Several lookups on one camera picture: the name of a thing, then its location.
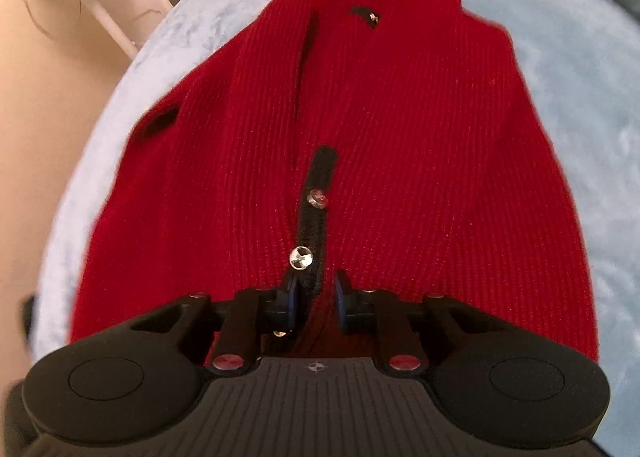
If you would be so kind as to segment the red knit cardigan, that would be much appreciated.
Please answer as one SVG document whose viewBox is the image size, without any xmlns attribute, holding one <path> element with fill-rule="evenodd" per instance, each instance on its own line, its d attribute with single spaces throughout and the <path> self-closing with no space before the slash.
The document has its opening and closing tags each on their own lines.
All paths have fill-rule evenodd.
<svg viewBox="0 0 640 457">
<path fill-rule="evenodd" d="M 191 292 L 280 285 L 323 146 L 326 268 L 297 356 L 369 353 L 337 324 L 344 271 L 597 357 L 572 196 L 509 35 L 461 0 L 272 0 L 131 133 L 70 339 Z"/>
</svg>

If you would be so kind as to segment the light blue bed sheet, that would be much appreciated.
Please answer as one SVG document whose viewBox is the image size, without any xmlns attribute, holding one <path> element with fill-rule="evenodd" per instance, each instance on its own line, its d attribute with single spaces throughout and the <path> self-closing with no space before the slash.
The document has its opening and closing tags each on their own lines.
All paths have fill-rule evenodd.
<svg viewBox="0 0 640 457">
<path fill-rule="evenodd" d="M 93 129 L 52 226 L 30 353 L 62 347 L 93 223 L 137 121 L 270 0 L 181 0 L 146 41 Z M 610 0 L 462 0 L 512 36 L 578 209 L 600 364 L 612 399 L 597 442 L 639 451 L 639 26 Z"/>
</svg>

